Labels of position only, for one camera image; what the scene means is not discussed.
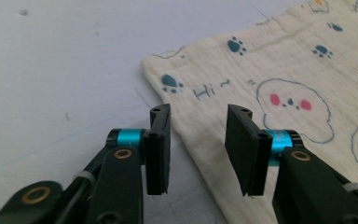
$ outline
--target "white cloth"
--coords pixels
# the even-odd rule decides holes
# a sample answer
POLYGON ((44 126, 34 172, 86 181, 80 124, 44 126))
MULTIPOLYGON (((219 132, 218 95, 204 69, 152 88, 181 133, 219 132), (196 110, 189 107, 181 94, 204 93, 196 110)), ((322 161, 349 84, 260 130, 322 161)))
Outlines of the white cloth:
POLYGON ((306 148, 358 183, 358 0, 312 0, 245 30, 142 61, 229 223, 276 223, 265 195, 241 197, 224 147, 227 104, 261 129, 293 129, 306 148))

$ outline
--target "gray surface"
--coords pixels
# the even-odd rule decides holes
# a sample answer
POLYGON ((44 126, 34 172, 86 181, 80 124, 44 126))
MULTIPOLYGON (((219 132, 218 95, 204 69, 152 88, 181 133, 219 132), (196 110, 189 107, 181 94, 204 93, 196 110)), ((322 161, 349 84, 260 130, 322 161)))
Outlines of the gray surface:
MULTIPOLYGON (((299 1, 0 1, 0 207, 40 180, 66 187, 113 128, 148 128, 161 104, 146 55, 234 32, 299 1)), ((179 137, 169 194, 145 223, 225 223, 179 137)))

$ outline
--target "paw print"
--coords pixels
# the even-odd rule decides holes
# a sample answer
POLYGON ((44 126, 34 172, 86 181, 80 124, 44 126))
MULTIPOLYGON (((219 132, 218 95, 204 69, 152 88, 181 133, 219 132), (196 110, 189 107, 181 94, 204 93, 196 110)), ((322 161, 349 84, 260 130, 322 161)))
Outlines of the paw print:
POLYGON ((238 40, 237 37, 233 36, 230 40, 227 42, 229 50, 233 53, 239 53, 240 56, 243 55, 243 53, 246 51, 246 48, 244 48, 242 45, 242 41, 238 40))
POLYGON ((315 50, 312 53, 318 54, 321 58, 324 56, 326 56, 327 58, 331 58, 333 56, 333 52, 329 51, 327 48, 321 45, 316 46, 315 50))
POLYGON ((167 74, 165 74, 161 78, 161 83, 165 86, 162 89, 166 92, 170 91, 172 93, 177 93, 178 90, 182 91, 181 88, 184 87, 184 85, 182 83, 176 82, 176 80, 173 77, 171 77, 170 75, 167 75, 167 74))
POLYGON ((332 29, 335 30, 335 31, 338 31, 338 32, 341 32, 341 31, 342 31, 341 26, 339 26, 338 24, 334 24, 334 23, 332 23, 332 22, 328 22, 327 25, 328 25, 328 27, 332 28, 332 29))

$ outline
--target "black mechanical arm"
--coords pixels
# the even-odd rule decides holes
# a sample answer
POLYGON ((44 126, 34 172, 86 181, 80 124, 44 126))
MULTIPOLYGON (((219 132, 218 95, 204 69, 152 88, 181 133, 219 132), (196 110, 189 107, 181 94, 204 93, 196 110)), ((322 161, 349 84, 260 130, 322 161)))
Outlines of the black mechanical arm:
POLYGON ((242 194, 264 194, 280 170, 272 205, 280 224, 358 224, 358 185, 307 150, 293 130, 260 130, 252 111, 229 105, 226 150, 242 194))
POLYGON ((0 210, 0 224, 143 223, 141 164, 147 194, 167 192, 170 116, 170 105, 160 105, 150 111, 150 130, 112 130, 67 189, 54 181, 20 189, 0 210))

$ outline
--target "blue ring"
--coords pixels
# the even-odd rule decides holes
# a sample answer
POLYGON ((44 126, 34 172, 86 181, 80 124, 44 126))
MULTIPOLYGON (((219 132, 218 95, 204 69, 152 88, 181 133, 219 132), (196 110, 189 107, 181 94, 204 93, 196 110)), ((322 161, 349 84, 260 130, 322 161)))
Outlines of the blue ring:
POLYGON ((269 157, 270 166, 279 166, 279 159, 286 147, 293 147, 293 141, 286 130, 265 130, 272 136, 271 156, 269 157))
POLYGON ((117 146, 139 149, 141 134, 142 129, 121 129, 117 136, 117 146))

